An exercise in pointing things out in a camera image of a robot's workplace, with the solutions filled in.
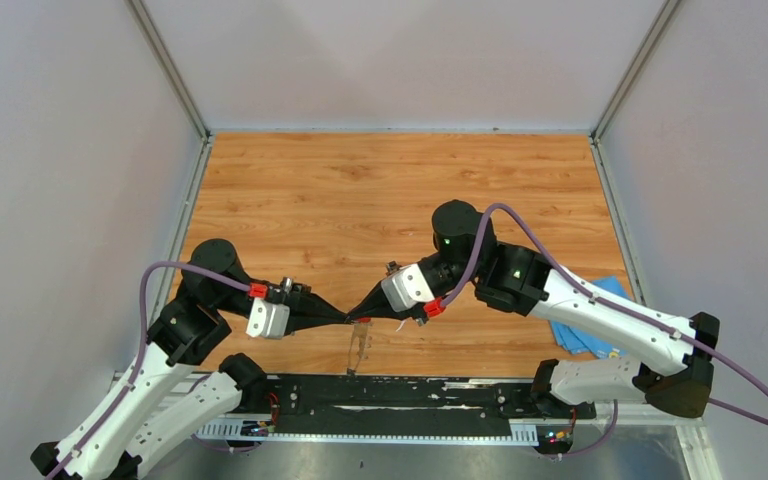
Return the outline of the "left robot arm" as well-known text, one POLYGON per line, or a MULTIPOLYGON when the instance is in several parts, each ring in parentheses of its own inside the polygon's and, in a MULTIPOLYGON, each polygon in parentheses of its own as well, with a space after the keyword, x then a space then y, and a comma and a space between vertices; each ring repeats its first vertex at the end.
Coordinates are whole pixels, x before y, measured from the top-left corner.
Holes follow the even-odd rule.
POLYGON ((140 286, 161 268, 181 272, 177 293, 155 320, 140 305, 140 343, 127 370, 72 433, 32 452, 31 462, 45 478, 143 479, 218 415, 234 408, 258 411, 268 398, 266 374, 241 353, 227 357, 174 405, 156 410, 230 335, 223 313, 246 318, 247 334, 267 339, 347 319, 308 285, 250 277, 225 239, 202 242, 186 263, 152 264, 140 286))

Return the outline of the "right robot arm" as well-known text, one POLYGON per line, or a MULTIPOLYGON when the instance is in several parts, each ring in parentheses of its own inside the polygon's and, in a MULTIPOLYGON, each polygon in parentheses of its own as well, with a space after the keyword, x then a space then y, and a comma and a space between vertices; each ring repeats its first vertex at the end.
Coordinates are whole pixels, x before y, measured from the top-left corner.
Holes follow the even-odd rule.
POLYGON ((444 302, 472 284, 487 307, 582 330, 620 348, 616 357, 587 362, 542 361, 529 401, 544 417, 567 415, 585 403, 648 404, 681 418, 699 418, 712 390, 720 322, 700 312, 664 314, 588 282, 546 255, 499 241, 491 221, 471 204, 451 200, 432 215, 432 255, 391 264, 347 317, 413 319, 441 314, 444 302))

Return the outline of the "metal key organizer plate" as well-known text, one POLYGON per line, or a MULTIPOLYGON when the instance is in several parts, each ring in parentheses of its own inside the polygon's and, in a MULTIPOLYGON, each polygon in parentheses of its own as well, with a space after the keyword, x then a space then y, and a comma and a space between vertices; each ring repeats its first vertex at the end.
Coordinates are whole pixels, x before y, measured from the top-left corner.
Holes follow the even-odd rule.
POLYGON ((358 373, 361 362, 367 358, 372 325, 372 321, 368 324, 353 324, 347 353, 346 374, 349 376, 355 376, 358 373))

